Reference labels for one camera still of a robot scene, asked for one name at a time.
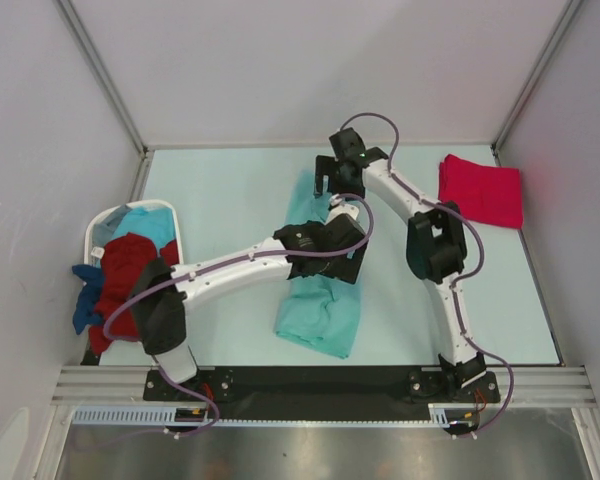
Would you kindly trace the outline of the teal t-shirt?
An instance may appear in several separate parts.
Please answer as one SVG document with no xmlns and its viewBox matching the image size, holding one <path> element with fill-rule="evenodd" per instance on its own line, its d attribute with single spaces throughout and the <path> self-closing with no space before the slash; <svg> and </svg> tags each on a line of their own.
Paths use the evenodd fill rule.
<svg viewBox="0 0 600 480">
<path fill-rule="evenodd" d="M 313 173 L 302 171 L 286 212 L 288 224 L 326 220 L 329 198 L 314 196 Z M 323 276 L 296 278 L 278 309 L 277 337 L 332 357 L 350 356 L 361 317 L 361 288 Z"/>
</svg>

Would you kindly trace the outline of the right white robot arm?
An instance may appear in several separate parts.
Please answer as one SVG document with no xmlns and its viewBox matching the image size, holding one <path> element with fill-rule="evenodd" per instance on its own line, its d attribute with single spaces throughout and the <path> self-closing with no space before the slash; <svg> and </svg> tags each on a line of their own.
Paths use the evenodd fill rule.
<svg viewBox="0 0 600 480">
<path fill-rule="evenodd" d="M 370 191 L 406 225 L 406 261 L 426 287 L 438 321 L 441 388 L 453 401 L 464 401 L 486 374 L 484 354 L 473 345 L 462 290 L 467 257 L 459 207 L 423 193 L 391 165 L 379 147 L 368 148 L 352 128 L 329 137 L 333 154 L 315 161 L 314 192 L 354 194 Z"/>
</svg>

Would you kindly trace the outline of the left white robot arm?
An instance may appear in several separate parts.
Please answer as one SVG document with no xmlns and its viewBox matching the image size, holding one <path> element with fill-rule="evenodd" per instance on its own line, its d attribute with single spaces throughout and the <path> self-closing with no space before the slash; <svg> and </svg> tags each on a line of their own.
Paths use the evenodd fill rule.
<svg viewBox="0 0 600 480">
<path fill-rule="evenodd" d="M 129 310 L 144 352 L 167 376 L 167 389 L 182 400 L 200 390 L 186 327 L 195 308 L 266 282 L 321 276 L 355 283 L 369 241 L 358 215 L 355 206 L 338 207 L 324 223 L 286 225 L 259 244 L 209 262 L 151 261 L 131 291 Z"/>
</svg>

